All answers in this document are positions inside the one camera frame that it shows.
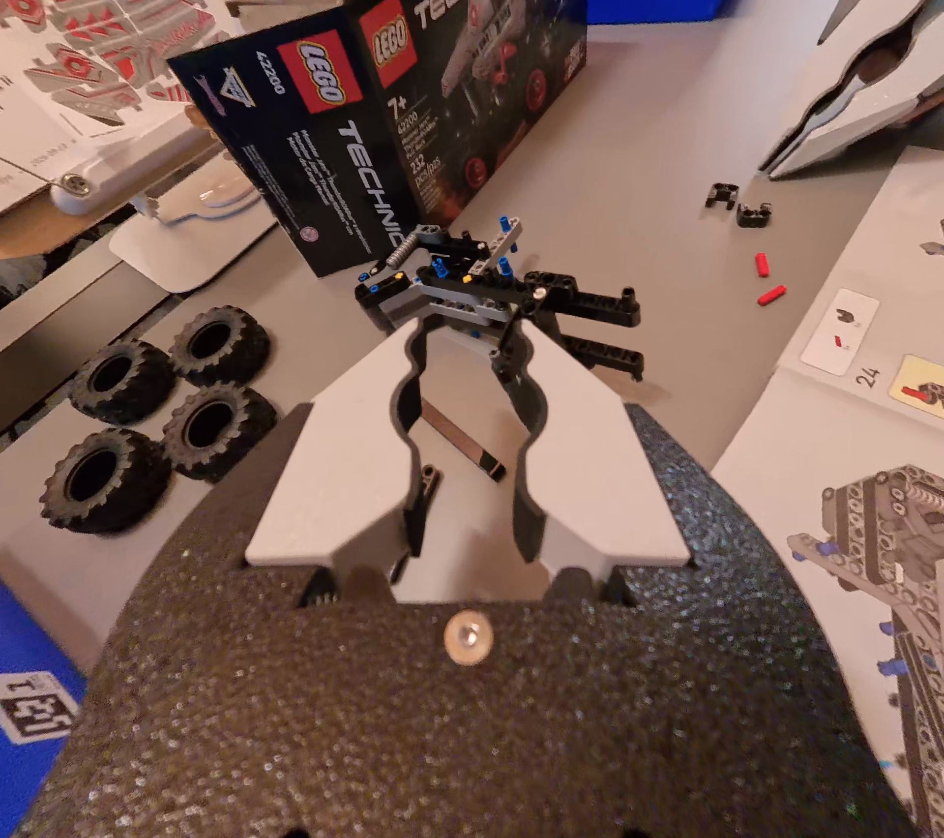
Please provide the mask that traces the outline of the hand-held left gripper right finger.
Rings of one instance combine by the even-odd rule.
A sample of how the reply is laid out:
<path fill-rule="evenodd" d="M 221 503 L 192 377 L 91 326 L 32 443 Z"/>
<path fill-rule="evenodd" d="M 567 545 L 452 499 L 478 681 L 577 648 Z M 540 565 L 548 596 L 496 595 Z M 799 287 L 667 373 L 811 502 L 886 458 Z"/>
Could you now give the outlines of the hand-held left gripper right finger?
<path fill-rule="evenodd" d="M 620 396 L 531 321 L 513 325 L 513 537 L 548 572 L 691 558 Z"/>

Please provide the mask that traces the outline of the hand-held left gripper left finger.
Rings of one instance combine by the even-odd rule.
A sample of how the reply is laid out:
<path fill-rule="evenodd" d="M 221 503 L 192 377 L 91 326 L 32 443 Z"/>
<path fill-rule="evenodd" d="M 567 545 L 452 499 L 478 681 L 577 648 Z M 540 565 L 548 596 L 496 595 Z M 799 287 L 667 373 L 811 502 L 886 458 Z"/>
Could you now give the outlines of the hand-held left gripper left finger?
<path fill-rule="evenodd" d="M 318 393 L 246 550 L 255 567 L 313 565 L 339 581 L 422 549 L 422 321 Z"/>

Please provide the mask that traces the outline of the black grey brick chassis model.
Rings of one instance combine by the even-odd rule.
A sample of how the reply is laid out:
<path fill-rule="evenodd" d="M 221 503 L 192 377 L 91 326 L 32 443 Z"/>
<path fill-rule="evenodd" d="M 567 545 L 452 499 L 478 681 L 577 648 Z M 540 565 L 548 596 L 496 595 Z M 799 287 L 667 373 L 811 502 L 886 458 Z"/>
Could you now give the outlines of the black grey brick chassis model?
<path fill-rule="evenodd" d="M 502 347 L 511 324 L 530 321 L 587 368 L 604 367 L 640 382 L 641 353 L 560 330 L 559 315 L 634 328 L 641 307 L 632 288 L 619 296 L 581 289 L 568 274 L 534 269 L 518 276 L 511 254 L 521 220 L 502 216 L 489 241 L 464 231 L 458 237 L 435 225 L 419 225 L 393 254 L 362 273 L 354 291 L 363 313 L 386 335 L 408 320 L 439 316 L 469 336 Z"/>

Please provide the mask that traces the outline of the black toy tire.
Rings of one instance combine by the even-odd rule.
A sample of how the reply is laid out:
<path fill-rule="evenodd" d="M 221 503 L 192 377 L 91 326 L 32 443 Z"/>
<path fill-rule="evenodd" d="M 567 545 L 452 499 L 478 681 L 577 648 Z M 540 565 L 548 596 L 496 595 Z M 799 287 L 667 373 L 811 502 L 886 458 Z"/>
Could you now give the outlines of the black toy tire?
<path fill-rule="evenodd" d="M 198 389 L 172 412 L 162 446 L 177 473 L 217 483 L 278 420 L 277 409 L 253 388 L 216 384 Z"/>
<path fill-rule="evenodd" d="M 41 516 L 77 534 L 123 533 L 156 506 L 171 473 L 160 443 L 140 432 L 108 427 L 73 445 L 57 462 L 45 481 Z"/>
<path fill-rule="evenodd" d="M 266 329 L 242 308 L 224 305 L 186 324 L 168 355 L 177 376 L 197 387 L 212 387 L 249 384 L 265 368 L 270 352 Z"/>
<path fill-rule="evenodd" d="M 144 340 L 128 339 L 94 354 L 76 373 L 68 399 L 92 419 L 132 426 L 157 411 L 176 383 L 167 353 Z"/>

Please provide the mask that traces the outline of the small black brick beam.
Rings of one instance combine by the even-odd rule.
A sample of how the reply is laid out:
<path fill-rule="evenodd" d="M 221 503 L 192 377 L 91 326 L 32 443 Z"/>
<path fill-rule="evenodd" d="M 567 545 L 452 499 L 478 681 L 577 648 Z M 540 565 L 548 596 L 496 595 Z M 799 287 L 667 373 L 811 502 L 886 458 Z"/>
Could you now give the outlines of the small black brick beam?
<path fill-rule="evenodd" d="M 407 542 L 412 558 L 421 555 L 431 503 L 441 479 L 442 474 L 437 468 L 431 464 L 424 465 L 420 474 L 419 493 L 404 511 Z"/>

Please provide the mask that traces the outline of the long black brick beam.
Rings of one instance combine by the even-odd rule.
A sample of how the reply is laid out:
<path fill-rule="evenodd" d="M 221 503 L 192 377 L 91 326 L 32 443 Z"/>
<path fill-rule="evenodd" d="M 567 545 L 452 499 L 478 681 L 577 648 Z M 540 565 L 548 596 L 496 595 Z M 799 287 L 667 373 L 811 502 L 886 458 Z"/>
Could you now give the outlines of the long black brick beam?
<path fill-rule="evenodd" d="M 423 420 L 468 460 L 482 470 L 490 479 L 500 482 L 506 475 L 506 467 L 466 431 L 446 417 L 426 399 L 421 399 Z"/>

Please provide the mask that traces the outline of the building instruction booklet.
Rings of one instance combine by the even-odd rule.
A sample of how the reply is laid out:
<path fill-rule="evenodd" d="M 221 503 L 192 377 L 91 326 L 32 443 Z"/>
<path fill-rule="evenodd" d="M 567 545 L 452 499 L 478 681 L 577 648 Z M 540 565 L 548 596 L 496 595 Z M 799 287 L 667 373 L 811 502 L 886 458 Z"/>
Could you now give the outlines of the building instruction booklet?
<path fill-rule="evenodd" d="M 922 836 L 943 830 L 943 156 L 908 148 L 714 478 L 787 562 Z"/>

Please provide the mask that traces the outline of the white board stand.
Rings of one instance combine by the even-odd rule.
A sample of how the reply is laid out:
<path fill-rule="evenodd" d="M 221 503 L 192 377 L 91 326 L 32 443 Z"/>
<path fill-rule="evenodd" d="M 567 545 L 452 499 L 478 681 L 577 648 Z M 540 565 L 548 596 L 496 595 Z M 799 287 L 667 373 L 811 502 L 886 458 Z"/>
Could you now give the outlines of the white board stand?
<path fill-rule="evenodd" d="M 132 204 L 136 214 L 112 234 L 110 250 L 168 293 L 203 287 L 276 226 L 261 193 L 222 151 Z"/>

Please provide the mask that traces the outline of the blue bin with tag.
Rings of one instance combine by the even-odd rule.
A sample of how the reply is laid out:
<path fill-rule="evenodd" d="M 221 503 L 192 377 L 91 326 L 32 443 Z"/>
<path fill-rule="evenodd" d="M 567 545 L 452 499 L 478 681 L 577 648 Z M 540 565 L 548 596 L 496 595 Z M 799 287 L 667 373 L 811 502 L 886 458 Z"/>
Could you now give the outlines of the blue bin with tag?
<path fill-rule="evenodd" d="M 2 794 L 34 793 L 77 725 L 86 682 L 1 586 Z"/>

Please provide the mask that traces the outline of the black toy set box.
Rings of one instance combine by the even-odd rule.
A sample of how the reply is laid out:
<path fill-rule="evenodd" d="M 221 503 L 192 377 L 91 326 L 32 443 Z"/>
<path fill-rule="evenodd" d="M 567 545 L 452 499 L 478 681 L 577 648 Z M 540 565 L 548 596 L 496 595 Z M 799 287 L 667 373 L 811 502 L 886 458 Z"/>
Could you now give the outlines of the black toy set box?
<path fill-rule="evenodd" d="M 294 0 L 170 60 L 318 277 L 448 227 L 584 66 L 587 0 Z"/>

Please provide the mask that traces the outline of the red grey sticker sheet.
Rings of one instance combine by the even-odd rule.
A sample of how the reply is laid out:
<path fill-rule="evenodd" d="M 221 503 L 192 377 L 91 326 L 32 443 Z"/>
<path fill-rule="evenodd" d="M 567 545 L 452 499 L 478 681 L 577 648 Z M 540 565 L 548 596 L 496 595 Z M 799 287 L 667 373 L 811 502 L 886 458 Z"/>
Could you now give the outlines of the red grey sticker sheet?
<path fill-rule="evenodd" d="M 168 59 L 226 37 L 208 0 L 2 0 L 4 72 L 88 140 L 181 112 Z"/>

